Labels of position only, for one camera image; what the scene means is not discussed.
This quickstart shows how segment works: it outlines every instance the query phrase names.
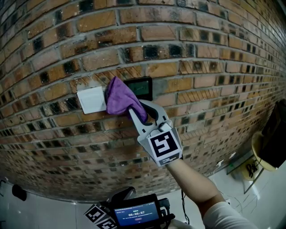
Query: thermostat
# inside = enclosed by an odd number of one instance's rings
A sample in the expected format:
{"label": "thermostat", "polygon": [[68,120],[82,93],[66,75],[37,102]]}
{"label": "thermostat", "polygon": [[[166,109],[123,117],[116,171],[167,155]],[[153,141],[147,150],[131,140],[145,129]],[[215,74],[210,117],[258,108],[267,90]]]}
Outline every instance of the thermostat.
{"label": "thermostat", "polygon": [[145,76],[142,78],[125,80],[124,83],[131,89],[138,99],[153,100],[152,78]]}

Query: shirt sleeve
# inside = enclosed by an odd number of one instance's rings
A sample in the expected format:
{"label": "shirt sleeve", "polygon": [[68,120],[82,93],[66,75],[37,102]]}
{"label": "shirt sleeve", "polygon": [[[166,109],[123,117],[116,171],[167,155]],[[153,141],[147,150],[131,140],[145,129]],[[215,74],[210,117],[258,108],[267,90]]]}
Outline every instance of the shirt sleeve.
{"label": "shirt sleeve", "polygon": [[202,221],[206,229],[258,229],[226,202],[213,205]]}

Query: brick wall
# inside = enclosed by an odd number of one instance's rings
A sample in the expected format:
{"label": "brick wall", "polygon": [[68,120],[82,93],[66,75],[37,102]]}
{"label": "brick wall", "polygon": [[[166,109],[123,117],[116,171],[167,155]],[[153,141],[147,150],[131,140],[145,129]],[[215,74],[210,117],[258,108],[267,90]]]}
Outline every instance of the brick wall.
{"label": "brick wall", "polygon": [[285,16],[265,0],[0,0],[0,174],[42,195],[178,188],[127,117],[76,92],[151,76],[185,161],[208,175],[249,150],[285,97]]}

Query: black device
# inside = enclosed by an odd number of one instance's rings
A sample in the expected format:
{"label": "black device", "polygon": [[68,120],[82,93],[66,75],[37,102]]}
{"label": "black device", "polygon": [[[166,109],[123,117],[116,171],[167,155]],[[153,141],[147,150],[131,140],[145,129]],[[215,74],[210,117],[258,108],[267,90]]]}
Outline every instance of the black device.
{"label": "black device", "polygon": [[120,229],[159,226],[162,221],[160,204],[155,194],[112,203],[112,215]]}
{"label": "black device", "polygon": [[272,114],[264,127],[262,134],[263,145],[259,157],[275,168],[280,167],[286,160],[286,100],[275,104]]}
{"label": "black device", "polygon": [[152,78],[144,76],[125,80],[124,83],[131,89],[138,99],[153,100]]}

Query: white light switch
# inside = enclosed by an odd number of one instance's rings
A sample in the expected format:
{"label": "white light switch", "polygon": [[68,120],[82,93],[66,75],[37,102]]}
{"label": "white light switch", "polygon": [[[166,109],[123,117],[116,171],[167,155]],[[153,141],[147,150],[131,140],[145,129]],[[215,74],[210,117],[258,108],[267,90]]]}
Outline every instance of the white light switch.
{"label": "white light switch", "polygon": [[102,87],[79,91],[77,96],[85,114],[106,110]]}

